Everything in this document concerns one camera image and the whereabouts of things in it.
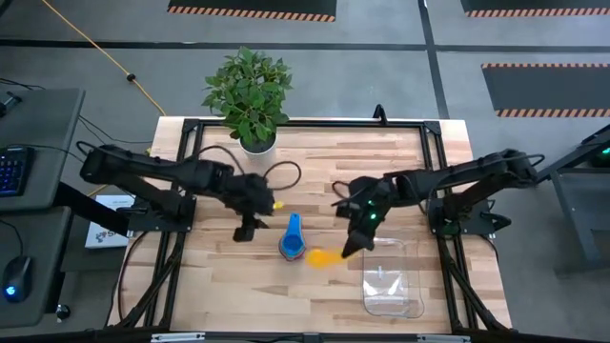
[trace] orange object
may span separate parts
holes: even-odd
[[[312,249],[307,252],[305,261],[314,268],[326,268],[335,264],[343,263],[341,251],[323,251],[321,249]]]

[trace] wooden tabletop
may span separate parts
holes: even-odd
[[[182,117],[160,118],[152,155],[175,159],[183,120]],[[440,124],[449,164],[471,160],[464,121],[444,120]],[[247,172],[257,171],[225,128],[207,127],[203,137],[204,146],[227,147]],[[223,151],[206,151],[202,158],[233,163]],[[273,217],[263,218],[271,229],[256,231],[253,242],[233,242],[239,217],[216,200],[198,197],[196,219],[193,231],[187,236],[180,270],[172,330],[449,333],[437,242],[429,234],[426,219],[416,206],[391,210],[377,230],[377,237],[400,240],[403,252],[379,249],[376,255],[385,257],[377,260],[365,257],[364,265],[367,269],[375,263],[384,266],[384,270],[403,269],[410,278],[409,304],[414,309],[425,309],[419,318],[376,316],[366,311],[362,300],[361,254],[344,264],[317,270],[303,260],[286,261],[277,247],[290,213],[296,212],[302,216],[308,248],[341,249],[347,236],[347,220],[336,218],[335,208],[330,206],[338,199],[331,183],[349,182],[361,175],[379,177],[384,172],[423,168],[417,131],[281,128],[276,161],[281,160],[298,163],[303,177],[296,187],[275,193],[275,199],[286,205]],[[270,185],[286,185],[295,177],[294,167],[282,167],[269,175]],[[169,187],[165,182],[150,181],[157,187]],[[149,234],[132,256],[123,285],[125,309],[139,300],[151,282],[159,237],[160,234]],[[463,241],[473,288],[498,320],[510,326],[493,250],[480,237],[464,236]],[[161,291],[161,299],[165,299],[164,293],[165,289]],[[465,323],[459,291],[457,299],[460,318]],[[115,321],[113,310],[110,323]]]

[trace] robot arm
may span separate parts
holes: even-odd
[[[465,192],[445,196],[440,208],[426,209],[441,210],[438,215],[443,220],[454,221],[500,190],[535,185],[537,174],[529,158],[523,152],[506,150],[439,171],[397,171],[379,179],[363,176],[353,180],[349,184],[350,196],[335,203],[336,216],[350,220],[342,256],[348,257],[362,248],[372,250],[376,228],[391,208],[430,200],[434,191],[478,181]]]
[[[237,241],[252,240],[254,229],[264,226],[264,223],[254,219],[255,214],[271,215],[274,211],[274,192],[260,175],[234,175],[232,166],[199,160],[198,156],[173,162],[116,146],[89,147],[92,150],[87,154],[80,172],[85,181],[115,185],[148,201],[156,212],[171,218],[191,212],[192,199],[177,191],[160,190],[142,177],[174,182],[183,190],[218,199],[225,207],[244,216],[245,227],[238,228],[241,231],[234,236]]]

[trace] desk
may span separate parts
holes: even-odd
[[[23,102],[0,119],[0,147],[32,144],[67,151],[85,93],[80,90],[19,91]],[[66,153],[36,149],[21,196],[0,197],[0,212],[42,210],[53,203]]]
[[[175,159],[183,121],[180,117],[160,118],[152,155]],[[471,160],[465,122],[446,120],[440,121],[440,126],[448,163]],[[203,145],[214,144],[234,151],[247,171],[253,169],[227,129],[205,128]],[[206,151],[205,158],[233,163],[222,151]],[[315,270],[303,261],[287,262],[277,250],[291,212],[302,215],[303,234],[309,248],[341,248],[346,239],[347,221],[335,218],[335,209],[330,205],[337,197],[331,183],[364,174],[379,177],[384,172],[423,168],[417,131],[280,128],[276,160],[295,161],[303,169],[303,178],[293,189],[275,194],[286,206],[274,217],[263,218],[271,229],[258,230],[253,242],[233,242],[239,218],[218,201],[198,198],[193,231],[187,235],[180,269],[173,331],[450,332],[437,241],[429,234],[426,220],[415,206],[391,210],[377,235],[401,239],[407,246],[408,255],[404,260],[410,270],[419,271],[420,292],[425,303],[425,313],[418,319],[366,313],[361,299],[362,264],[357,259],[330,269]],[[291,167],[282,167],[270,175],[270,183],[281,186],[292,182],[294,177]],[[151,182],[157,187],[169,187],[164,182]],[[494,252],[479,237],[464,236],[463,241],[471,284],[498,320],[510,326]],[[158,242],[159,235],[151,233],[132,255],[123,285],[126,309],[135,305],[151,282]],[[162,290],[160,299],[164,298]],[[457,299],[460,318],[465,322],[460,292]],[[113,309],[110,323],[116,322],[116,318]]]
[[[11,304],[0,295],[0,328],[32,326],[37,324],[45,312],[53,313],[59,293],[51,289],[52,284],[61,285],[59,264],[66,245],[67,227],[71,223],[71,211],[56,208],[40,212],[22,212],[2,215],[2,220],[17,228],[23,239],[24,255],[32,258],[32,281],[30,296],[21,303]],[[11,228],[0,224],[0,268],[19,254],[19,241]]]
[[[19,91],[16,95],[23,102],[0,118],[0,147],[32,144],[68,150],[84,92]],[[17,228],[24,240],[25,255],[33,258],[32,289],[28,299],[9,304],[0,295],[0,328],[35,325],[43,313],[54,313],[57,306],[60,289],[56,288],[62,281],[59,263],[71,211],[50,207],[60,185],[65,161],[65,152],[35,149],[24,194],[0,198],[0,218]],[[18,241],[10,228],[0,225],[0,242],[0,269],[3,271],[17,256],[14,247],[18,247]]]

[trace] gray floor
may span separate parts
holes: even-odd
[[[358,43],[381,50],[269,50],[293,67],[295,90],[288,94],[292,116],[369,117],[381,103],[392,117],[438,118],[425,51],[397,51],[424,44],[417,0],[338,0],[333,24],[258,20],[165,12],[168,0],[54,0],[74,24],[100,41],[210,43]],[[610,16],[550,18],[467,18],[459,0],[428,0],[439,45],[610,46]],[[19,0],[0,18],[0,39],[81,40],[38,0]],[[203,77],[214,72],[229,50],[109,50],[137,74],[170,115],[204,115]],[[466,53],[437,55],[449,115],[465,119],[475,156],[505,148],[542,152],[547,161],[610,123],[608,119],[497,118],[480,70],[484,62],[605,62],[608,54]],[[47,88],[87,91],[82,114],[118,138],[152,139],[155,108],[124,75],[91,49],[0,48],[0,76]],[[93,141],[82,127],[76,138]],[[132,146],[134,150],[146,146]],[[78,164],[69,160],[65,180],[82,191]],[[576,235],[567,227],[553,189],[504,191],[496,212],[514,220],[498,235],[502,281],[516,329],[526,333],[610,340],[610,275],[558,279],[554,268],[578,261]],[[51,317],[36,328],[0,335],[100,328],[110,306],[121,252],[86,256],[79,243],[86,224],[73,233],[66,258],[69,273],[62,300],[74,316],[62,324]],[[97,272],[78,272],[71,260],[108,258]]]

